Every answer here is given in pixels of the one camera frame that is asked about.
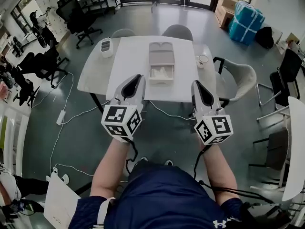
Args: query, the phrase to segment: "gray floor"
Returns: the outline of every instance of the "gray floor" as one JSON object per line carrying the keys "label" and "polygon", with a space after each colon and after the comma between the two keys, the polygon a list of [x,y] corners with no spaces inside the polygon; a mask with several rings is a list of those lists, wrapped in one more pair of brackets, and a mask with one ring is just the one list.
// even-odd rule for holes
{"label": "gray floor", "polygon": [[[206,10],[158,5],[152,14],[150,6],[124,7],[115,15],[110,13],[106,17],[97,19],[93,27],[102,28],[103,34],[94,35],[94,42],[98,43],[102,38],[111,36],[121,28],[132,29],[137,35],[161,35],[168,26],[177,23],[186,25],[192,31],[196,43],[207,44],[213,57],[219,56],[236,63],[249,64],[255,69],[257,80],[270,85],[269,75],[280,66],[281,61],[277,49],[268,51],[256,43],[247,47],[230,40],[227,33],[218,27],[214,14]],[[76,42],[77,37],[72,35],[65,42],[61,52],[71,60],[66,70],[74,75],[74,86],[68,99],[65,120],[95,107],[88,93],[77,90],[79,76],[93,46],[90,46],[89,41],[84,40],[81,49],[77,50]],[[224,78],[228,83],[229,95],[233,95],[236,85],[225,70]],[[71,83],[72,78],[68,75],[58,89],[32,110],[24,144],[24,177],[44,180],[49,174],[50,156],[60,130],[56,120],[64,107]],[[50,90],[50,83],[43,82],[35,103],[38,103]],[[270,96],[269,92],[262,92],[263,99]],[[99,96],[99,99],[104,103],[104,96]],[[185,117],[191,110],[190,104],[165,102],[155,102],[155,104],[170,114]],[[261,175],[265,175],[266,169],[248,169],[248,164],[262,164],[266,155],[266,144],[257,144],[254,147],[252,142],[268,137],[270,132],[281,127],[281,123],[266,127],[270,123],[280,121],[281,117],[278,116],[262,121],[260,125],[256,122],[257,117],[272,110],[272,104],[264,108],[258,106],[255,89],[239,102],[226,108],[226,112],[231,116],[234,135],[221,144],[221,149],[236,176],[240,189],[250,190],[250,185],[259,186]],[[139,150],[138,159],[146,156],[149,160],[161,163],[170,158],[175,165],[193,175],[193,166],[199,149],[195,135],[190,134],[187,121],[167,117],[154,109],[151,104],[147,106],[147,111],[145,121],[134,138]],[[65,125],[54,150],[52,166],[60,163],[93,174],[111,140],[101,125],[101,117],[101,113],[96,109]],[[133,154],[131,149],[129,156],[132,157]],[[58,168],[60,175],[64,173],[69,175],[69,186],[72,189],[77,189],[92,179],[72,168]],[[123,180],[126,179],[126,174],[124,171]],[[277,177],[279,174],[273,172],[268,176],[270,175]],[[207,180],[203,162],[198,166],[199,178]],[[280,201],[282,196],[280,192],[262,194],[276,201]],[[30,196],[30,198],[44,200],[44,196]],[[35,228],[48,224],[41,215],[32,216],[31,220]]]}

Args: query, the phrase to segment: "white charger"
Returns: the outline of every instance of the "white charger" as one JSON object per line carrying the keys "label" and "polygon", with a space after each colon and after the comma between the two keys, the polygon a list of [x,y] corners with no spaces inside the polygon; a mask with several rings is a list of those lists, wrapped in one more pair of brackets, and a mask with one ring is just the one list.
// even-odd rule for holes
{"label": "white charger", "polygon": [[57,125],[62,125],[62,123],[63,123],[63,118],[65,117],[65,114],[66,114],[66,111],[61,110],[61,113],[59,114],[58,119],[57,119],[57,121],[56,121],[56,124],[57,124]]}

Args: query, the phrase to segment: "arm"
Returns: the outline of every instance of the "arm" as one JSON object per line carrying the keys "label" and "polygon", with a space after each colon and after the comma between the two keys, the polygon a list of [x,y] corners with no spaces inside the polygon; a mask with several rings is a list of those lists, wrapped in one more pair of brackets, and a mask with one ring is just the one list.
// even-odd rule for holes
{"label": "arm", "polygon": [[121,143],[113,139],[97,167],[92,181],[90,196],[111,198],[122,175],[129,143]]}
{"label": "arm", "polygon": [[[235,176],[230,169],[223,153],[218,145],[213,145],[204,154],[204,162],[212,187],[226,187],[237,189]],[[239,198],[237,194],[229,192],[214,191],[216,203],[222,205],[231,198]]]}
{"label": "arm", "polygon": [[3,201],[5,205],[10,205],[11,204],[11,199],[9,197],[9,194],[7,193],[6,189],[4,188],[4,186],[2,185],[2,183],[0,182],[0,193],[3,197]]}

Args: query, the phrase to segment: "black bag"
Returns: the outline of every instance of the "black bag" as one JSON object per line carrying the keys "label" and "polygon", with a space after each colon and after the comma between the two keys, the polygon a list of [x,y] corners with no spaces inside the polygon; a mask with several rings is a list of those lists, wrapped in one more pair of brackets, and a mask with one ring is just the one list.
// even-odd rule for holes
{"label": "black bag", "polygon": [[264,27],[260,29],[255,35],[255,40],[266,49],[272,48],[274,41],[272,38],[271,27]]}

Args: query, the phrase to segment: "white cable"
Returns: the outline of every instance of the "white cable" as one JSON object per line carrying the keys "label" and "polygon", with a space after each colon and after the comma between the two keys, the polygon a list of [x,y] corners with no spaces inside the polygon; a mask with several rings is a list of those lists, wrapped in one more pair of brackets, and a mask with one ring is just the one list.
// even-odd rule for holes
{"label": "white cable", "polygon": [[65,75],[65,76],[57,83],[57,85],[56,85],[51,91],[49,91],[49,93],[48,93],[47,95],[45,95],[45,96],[43,97],[43,99],[42,99],[38,104],[35,104],[35,105],[32,107],[32,109],[35,108],[37,105],[40,105],[40,104],[42,103],[42,101],[43,101],[51,92],[53,92],[53,91],[57,88],[57,86],[61,83],[61,81],[62,81],[66,76],[67,76],[67,75]]}
{"label": "white cable", "polygon": [[178,116],[178,115],[170,115],[170,114],[166,113],[165,111],[163,111],[162,109],[159,109],[156,105],[154,105],[154,103],[153,103],[152,101],[149,100],[149,102],[151,102],[151,104],[152,104],[157,110],[161,111],[162,113],[166,114],[166,115],[169,116],[169,117],[178,117],[178,118],[181,118],[181,119],[187,120],[187,121],[190,121],[190,119],[191,119],[191,118],[190,118],[190,119],[186,119],[186,118],[181,117],[181,116]]}
{"label": "white cable", "polygon": [[[69,91],[69,95],[67,96],[66,103],[65,103],[65,106],[64,106],[63,110],[65,110],[65,108],[66,108],[66,106],[67,106],[67,101],[68,101],[68,98],[69,98],[69,96],[70,96],[70,94],[71,94],[72,87],[73,87],[73,85],[74,85],[74,75],[73,75],[72,73],[70,73],[70,72],[69,72],[69,74],[72,75],[72,85],[71,85],[71,88],[70,88],[70,91]],[[63,128],[63,125],[61,125],[61,129],[60,129],[60,131],[59,131],[59,133],[58,133],[58,137],[57,137],[57,139],[56,139],[56,142],[55,142],[55,144],[54,144],[54,147],[53,147],[53,150],[52,150],[52,153],[51,153],[51,156],[50,156],[50,171],[51,171],[51,169],[52,169],[52,156],[53,156],[54,149],[55,149],[55,147],[56,147],[57,141],[58,141],[58,139],[59,139],[59,136],[60,136],[60,134],[61,134],[62,128]]]}
{"label": "white cable", "polygon": [[94,176],[94,175],[89,175],[89,174],[87,174],[87,173],[84,172],[84,171],[78,170],[77,168],[74,168],[73,166],[66,166],[66,165],[62,165],[62,164],[56,164],[54,167],[56,167],[56,166],[70,167],[70,168],[73,168],[73,169],[75,169],[75,170],[78,171],[78,172],[82,172],[82,173],[84,173],[85,175],[88,175],[88,176],[90,176],[90,177]]}
{"label": "white cable", "polygon": [[[105,105],[105,104],[107,104],[107,103],[109,103],[110,102],[110,100],[109,101],[107,101],[107,102],[105,102],[105,103],[103,103],[103,104],[101,104],[101,106],[103,106],[103,105]],[[76,115],[76,116],[73,116],[70,120],[68,120],[67,122],[62,122],[62,124],[64,125],[64,124],[67,124],[67,123],[69,123],[72,119],[74,119],[75,117],[78,117],[78,116],[80,116],[80,115],[82,115],[82,114],[84,114],[84,113],[88,113],[88,112],[90,112],[90,111],[92,111],[92,110],[94,110],[94,109],[96,109],[97,107],[94,107],[93,109],[90,109],[90,110],[87,110],[87,111],[84,111],[84,112],[81,112],[80,114],[78,114],[78,115]]]}

